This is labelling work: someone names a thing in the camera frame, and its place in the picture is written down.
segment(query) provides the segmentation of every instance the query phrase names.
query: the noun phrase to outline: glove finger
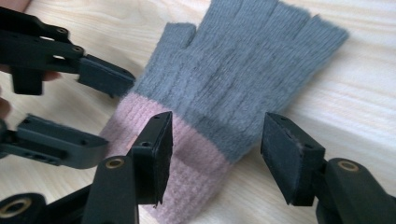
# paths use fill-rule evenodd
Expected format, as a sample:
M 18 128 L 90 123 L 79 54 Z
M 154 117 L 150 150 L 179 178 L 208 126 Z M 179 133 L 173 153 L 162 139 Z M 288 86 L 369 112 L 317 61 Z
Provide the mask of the glove finger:
M 315 16 L 297 34 L 293 44 L 306 46 L 316 52 L 328 52 L 330 55 L 347 40 L 347 37 L 346 30 Z
M 242 0 L 212 0 L 199 25 L 197 35 L 191 42 L 191 47 L 200 48 L 208 43 L 216 46 L 227 33 L 241 4 Z
M 250 42 L 251 38 L 262 38 L 258 33 L 268 22 L 277 3 L 276 0 L 244 1 L 222 43 L 232 45 Z
M 153 86 L 161 86 L 163 79 L 156 78 L 163 71 L 167 71 L 168 66 L 175 65 L 175 55 L 179 50 L 186 48 L 195 35 L 195 25 L 190 23 L 168 23 L 165 26 L 163 35 L 157 44 L 157 48 L 148 61 L 145 72 L 139 78 L 134 87 L 134 91 L 152 92 Z
M 278 3 L 265 27 L 259 33 L 260 40 L 292 40 L 309 21 L 309 12 L 302 8 Z
M 171 54 L 186 48 L 195 35 L 195 25 L 190 23 L 167 23 L 157 47 L 148 61 L 147 67 L 154 65 L 158 59 L 166 60 Z

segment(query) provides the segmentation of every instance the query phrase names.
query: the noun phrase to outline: wooden table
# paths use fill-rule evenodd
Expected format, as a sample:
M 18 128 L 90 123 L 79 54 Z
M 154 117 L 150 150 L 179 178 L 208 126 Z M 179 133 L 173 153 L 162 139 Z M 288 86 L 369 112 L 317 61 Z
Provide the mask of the wooden table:
M 287 0 L 350 32 L 350 38 L 293 101 L 285 115 L 327 148 L 365 165 L 396 195 L 396 3 Z M 92 55 L 142 73 L 168 21 L 199 24 L 208 0 L 35 0 L 27 13 L 69 29 L 71 40 Z M 1 74 L 14 128 L 32 113 L 98 134 L 117 105 L 79 85 L 73 75 L 45 84 L 43 96 L 12 93 Z M 192 223 L 316 223 L 313 207 L 287 206 L 255 147 L 232 169 L 221 192 Z M 94 169 L 74 170 L 8 156 L 0 162 L 0 199 L 41 192 L 48 203 L 92 182 Z M 143 209 L 141 223 L 156 223 Z

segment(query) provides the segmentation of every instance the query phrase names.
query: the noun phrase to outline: knit cuff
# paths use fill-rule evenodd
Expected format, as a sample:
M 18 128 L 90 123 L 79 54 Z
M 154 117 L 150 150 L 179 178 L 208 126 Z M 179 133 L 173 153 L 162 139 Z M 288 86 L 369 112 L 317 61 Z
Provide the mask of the knit cuff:
M 130 93 L 101 135 L 110 142 L 107 156 L 125 155 L 149 119 L 168 108 L 136 93 Z M 163 204 L 144 206 L 160 223 L 184 223 L 196 215 L 217 192 L 232 165 L 216 146 L 187 124 L 173 116 L 174 150 Z

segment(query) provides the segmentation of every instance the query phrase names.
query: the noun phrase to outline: gray knit glove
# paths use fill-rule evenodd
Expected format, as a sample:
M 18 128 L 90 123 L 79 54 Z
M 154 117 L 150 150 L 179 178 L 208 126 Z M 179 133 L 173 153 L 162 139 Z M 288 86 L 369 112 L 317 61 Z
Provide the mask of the gray knit glove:
M 195 33 L 168 24 L 144 75 L 103 130 L 110 155 L 160 112 L 174 114 L 174 156 L 161 223 L 196 215 L 232 165 L 347 39 L 345 30 L 274 0 L 213 1 Z

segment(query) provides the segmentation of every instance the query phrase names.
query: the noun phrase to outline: glove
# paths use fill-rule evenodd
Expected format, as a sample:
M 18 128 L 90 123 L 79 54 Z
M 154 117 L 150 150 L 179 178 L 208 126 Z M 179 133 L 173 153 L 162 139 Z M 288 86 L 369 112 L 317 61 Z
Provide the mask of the glove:
M 217 0 L 195 32 L 167 24 L 145 73 L 102 131 L 125 154 L 149 118 L 174 112 L 174 154 L 160 223 L 185 223 L 219 189 L 280 112 L 347 39 L 347 32 L 275 0 Z

